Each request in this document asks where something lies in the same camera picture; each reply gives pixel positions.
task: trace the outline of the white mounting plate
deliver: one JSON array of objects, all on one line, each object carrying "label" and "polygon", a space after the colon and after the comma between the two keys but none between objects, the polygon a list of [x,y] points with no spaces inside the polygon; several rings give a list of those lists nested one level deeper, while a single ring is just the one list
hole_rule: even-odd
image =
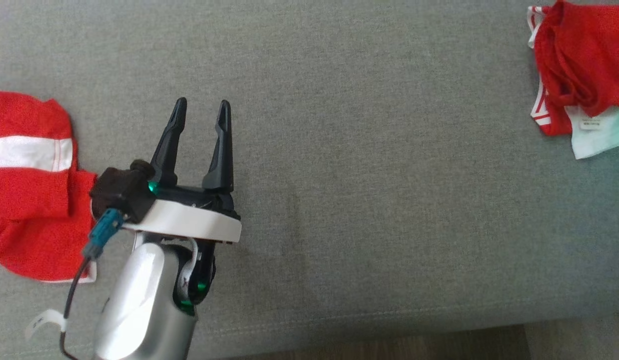
[{"label": "white mounting plate", "polygon": [[175,238],[237,243],[241,239],[243,225],[237,219],[215,211],[156,200],[140,223],[126,222],[122,228]]}]

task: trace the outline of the connector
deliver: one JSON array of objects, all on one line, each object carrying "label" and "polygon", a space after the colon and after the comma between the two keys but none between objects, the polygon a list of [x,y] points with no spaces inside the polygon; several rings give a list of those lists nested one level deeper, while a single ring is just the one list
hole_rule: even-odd
[{"label": "connector", "polygon": [[103,254],[103,248],[124,222],[124,216],[119,210],[105,210],[87,236],[89,242],[83,248],[83,256],[91,260],[98,259]]}]

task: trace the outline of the green light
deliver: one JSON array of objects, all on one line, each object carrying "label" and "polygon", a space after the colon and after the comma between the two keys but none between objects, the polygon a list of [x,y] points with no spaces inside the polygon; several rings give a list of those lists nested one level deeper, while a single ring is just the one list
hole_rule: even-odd
[{"label": "green light", "polygon": [[147,187],[149,188],[149,191],[151,191],[154,194],[159,192],[159,183],[158,182],[148,182],[147,183]]}]

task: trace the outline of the wooden floor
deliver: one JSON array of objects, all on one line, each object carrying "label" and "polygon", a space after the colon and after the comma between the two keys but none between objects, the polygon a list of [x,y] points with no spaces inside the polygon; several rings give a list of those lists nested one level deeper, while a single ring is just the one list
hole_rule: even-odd
[{"label": "wooden floor", "polygon": [[234,360],[531,360],[522,325],[353,342]]}]

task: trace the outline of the gray cushion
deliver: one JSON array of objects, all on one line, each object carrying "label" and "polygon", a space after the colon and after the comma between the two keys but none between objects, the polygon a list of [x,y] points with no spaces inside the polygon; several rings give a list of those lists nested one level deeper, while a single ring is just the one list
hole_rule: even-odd
[{"label": "gray cushion", "polygon": [[[197,185],[231,103],[243,236],[191,358],[619,310],[619,148],[576,161],[531,120],[528,2],[269,3],[0,1],[0,89],[56,98],[87,170],[149,159],[185,96]],[[77,291],[82,358],[130,250]],[[60,358],[22,333],[67,289],[0,267],[1,360]]]}]

